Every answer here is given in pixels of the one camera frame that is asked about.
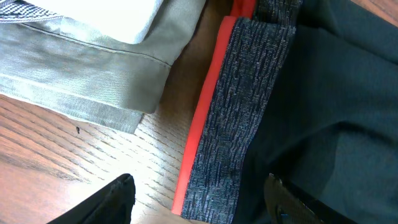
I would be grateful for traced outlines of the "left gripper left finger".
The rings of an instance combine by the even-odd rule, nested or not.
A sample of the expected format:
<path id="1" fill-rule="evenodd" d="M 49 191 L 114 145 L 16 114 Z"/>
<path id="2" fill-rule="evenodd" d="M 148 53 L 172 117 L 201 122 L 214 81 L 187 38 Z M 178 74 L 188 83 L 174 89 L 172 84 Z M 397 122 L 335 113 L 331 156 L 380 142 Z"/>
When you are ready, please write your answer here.
<path id="1" fill-rule="evenodd" d="M 136 202 L 131 174 L 123 174 L 49 224 L 130 224 Z"/>

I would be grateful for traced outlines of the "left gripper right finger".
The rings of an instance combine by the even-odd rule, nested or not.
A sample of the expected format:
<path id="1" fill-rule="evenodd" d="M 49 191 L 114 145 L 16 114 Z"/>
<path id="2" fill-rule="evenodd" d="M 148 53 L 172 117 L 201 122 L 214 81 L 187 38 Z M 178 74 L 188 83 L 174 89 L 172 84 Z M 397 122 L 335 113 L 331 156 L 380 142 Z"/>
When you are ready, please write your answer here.
<path id="1" fill-rule="evenodd" d="M 284 181 L 274 174 L 269 174 L 264 182 L 264 200 L 272 223 L 356 224 L 290 181 Z"/>

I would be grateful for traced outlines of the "black leggings with red waistband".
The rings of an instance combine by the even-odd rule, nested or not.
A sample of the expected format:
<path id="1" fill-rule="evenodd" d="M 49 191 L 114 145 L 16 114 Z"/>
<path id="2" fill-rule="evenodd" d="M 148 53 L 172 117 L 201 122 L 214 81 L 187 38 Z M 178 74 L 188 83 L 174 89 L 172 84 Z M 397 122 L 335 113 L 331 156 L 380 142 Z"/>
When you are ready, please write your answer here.
<path id="1" fill-rule="evenodd" d="M 351 1 L 235 1 L 172 212 L 272 223 L 269 174 L 356 223 L 397 222 L 397 27 Z"/>

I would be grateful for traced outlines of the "olive folded garment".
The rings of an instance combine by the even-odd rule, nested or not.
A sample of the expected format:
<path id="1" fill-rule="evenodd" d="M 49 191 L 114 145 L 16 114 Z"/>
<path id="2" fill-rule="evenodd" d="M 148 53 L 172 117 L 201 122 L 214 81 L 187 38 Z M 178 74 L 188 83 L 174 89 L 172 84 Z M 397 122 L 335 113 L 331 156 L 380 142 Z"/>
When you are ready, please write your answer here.
<path id="1" fill-rule="evenodd" d="M 127 44 L 63 16 L 1 23 L 1 93 L 71 119 L 133 133 L 153 113 L 204 1 L 163 1 L 144 40 Z"/>

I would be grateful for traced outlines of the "white folded printed shirt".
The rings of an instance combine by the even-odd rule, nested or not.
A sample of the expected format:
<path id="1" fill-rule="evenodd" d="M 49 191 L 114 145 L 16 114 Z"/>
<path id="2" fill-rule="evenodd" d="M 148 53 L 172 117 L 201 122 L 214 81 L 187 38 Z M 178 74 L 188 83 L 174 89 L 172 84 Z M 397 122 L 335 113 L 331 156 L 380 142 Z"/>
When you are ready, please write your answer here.
<path id="1" fill-rule="evenodd" d="M 127 44 L 142 42 L 163 0 L 28 0 Z"/>

